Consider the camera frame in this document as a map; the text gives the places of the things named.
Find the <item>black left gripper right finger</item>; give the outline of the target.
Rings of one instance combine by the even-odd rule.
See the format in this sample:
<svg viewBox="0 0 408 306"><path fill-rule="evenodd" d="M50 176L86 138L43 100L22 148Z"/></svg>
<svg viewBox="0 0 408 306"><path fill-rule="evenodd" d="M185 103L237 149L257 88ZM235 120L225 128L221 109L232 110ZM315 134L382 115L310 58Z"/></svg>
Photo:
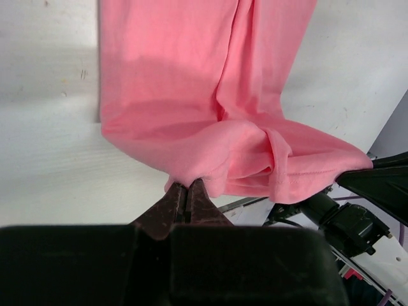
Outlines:
<svg viewBox="0 0 408 306"><path fill-rule="evenodd" d="M205 183L196 179L187 192L184 222L200 226L232 226L233 224L210 200Z"/></svg>

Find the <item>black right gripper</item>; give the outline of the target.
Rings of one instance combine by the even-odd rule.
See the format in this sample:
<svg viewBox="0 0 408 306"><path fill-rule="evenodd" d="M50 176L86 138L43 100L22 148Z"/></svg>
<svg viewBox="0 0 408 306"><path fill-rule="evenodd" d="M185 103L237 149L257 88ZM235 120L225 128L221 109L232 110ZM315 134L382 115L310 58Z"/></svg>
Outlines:
<svg viewBox="0 0 408 306"><path fill-rule="evenodd" d="M407 225L407 156L376 159L373 168L347 171L336 183L379 207L398 222ZM361 205L339 205L320 192L292 205L276 204L267 217L267 225L294 225L288 218L302 213L315 224L327 242L348 258L363 253L373 255L374 244L391 236L390 228Z"/></svg>

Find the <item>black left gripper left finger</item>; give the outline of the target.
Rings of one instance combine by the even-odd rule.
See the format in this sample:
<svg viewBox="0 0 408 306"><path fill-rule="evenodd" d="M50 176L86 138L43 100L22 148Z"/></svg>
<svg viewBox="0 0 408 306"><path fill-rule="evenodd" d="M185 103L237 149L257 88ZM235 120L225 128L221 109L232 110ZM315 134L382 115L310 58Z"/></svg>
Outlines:
<svg viewBox="0 0 408 306"><path fill-rule="evenodd" d="M181 222L186 208L186 188L173 183L165 195L131 225L142 230L153 240L164 240L175 222Z"/></svg>

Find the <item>pink t-shirt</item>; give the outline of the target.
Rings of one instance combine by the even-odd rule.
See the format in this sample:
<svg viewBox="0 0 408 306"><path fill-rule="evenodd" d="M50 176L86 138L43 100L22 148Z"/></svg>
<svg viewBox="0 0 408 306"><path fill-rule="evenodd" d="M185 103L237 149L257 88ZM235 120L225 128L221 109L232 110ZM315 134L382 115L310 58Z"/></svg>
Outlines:
<svg viewBox="0 0 408 306"><path fill-rule="evenodd" d="M215 198L302 201L345 171L355 146L288 120L281 94L314 1L100 1L102 135Z"/></svg>

